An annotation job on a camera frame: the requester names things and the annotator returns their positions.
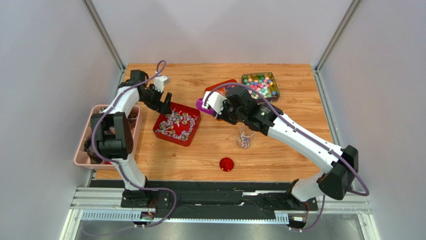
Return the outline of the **red tray of swirl lollipops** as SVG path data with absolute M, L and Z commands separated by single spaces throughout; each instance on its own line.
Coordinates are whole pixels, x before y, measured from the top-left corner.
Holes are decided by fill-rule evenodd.
M 201 122 L 201 112 L 193 107 L 171 103 L 171 113 L 161 114 L 153 127 L 159 139 L 188 147 Z

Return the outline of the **purple plastic scoop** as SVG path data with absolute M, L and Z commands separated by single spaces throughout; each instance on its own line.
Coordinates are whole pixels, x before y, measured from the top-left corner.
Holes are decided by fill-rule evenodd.
M 213 115 L 213 113 L 214 113 L 214 109 L 213 109 L 211 106 L 209 106 L 209 107 L 204 106 L 203 98 L 199 98 L 199 99 L 196 101 L 196 103 L 195 103 L 195 107 L 196 107 L 199 111 L 201 111 L 201 112 L 203 112 L 203 113 L 206 113 L 206 114 L 208 114 L 208 115 L 210 115 L 210 116 L 212 116 L 212 115 Z

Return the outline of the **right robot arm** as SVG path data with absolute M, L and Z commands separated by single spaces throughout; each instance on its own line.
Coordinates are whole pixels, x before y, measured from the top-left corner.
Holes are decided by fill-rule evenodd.
M 359 152 L 352 145 L 342 148 L 327 142 L 269 102 L 258 103 L 243 86 L 230 88 L 226 95 L 214 92 L 204 98 L 215 118 L 232 125 L 243 123 L 254 132 L 279 140 L 319 168 L 319 173 L 293 181 L 289 192 L 298 201 L 305 202 L 321 195 L 342 200 L 349 192 L 359 166 Z

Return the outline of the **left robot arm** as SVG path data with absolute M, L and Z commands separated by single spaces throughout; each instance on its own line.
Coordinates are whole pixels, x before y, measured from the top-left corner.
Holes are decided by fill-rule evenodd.
M 132 70 L 130 79 L 118 86 L 112 103 L 90 118 L 92 149 L 98 158 L 112 163 L 119 172 L 125 184 L 122 196 L 127 201 L 148 204 L 153 200 L 148 180 L 133 155 L 134 139 L 128 117 L 137 102 L 162 115 L 170 114 L 172 94 L 167 93 L 165 100 L 161 100 L 169 83 L 170 78 L 159 71 L 149 78 L 142 70 Z

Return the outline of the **clear plastic jar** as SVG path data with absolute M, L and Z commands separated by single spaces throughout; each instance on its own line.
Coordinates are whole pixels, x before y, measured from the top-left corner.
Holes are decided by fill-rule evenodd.
M 245 125 L 241 126 L 237 136 L 238 145 L 243 149 L 249 148 L 252 144 L 254 135 L 255 132 L 253 130 L 249 129 Z

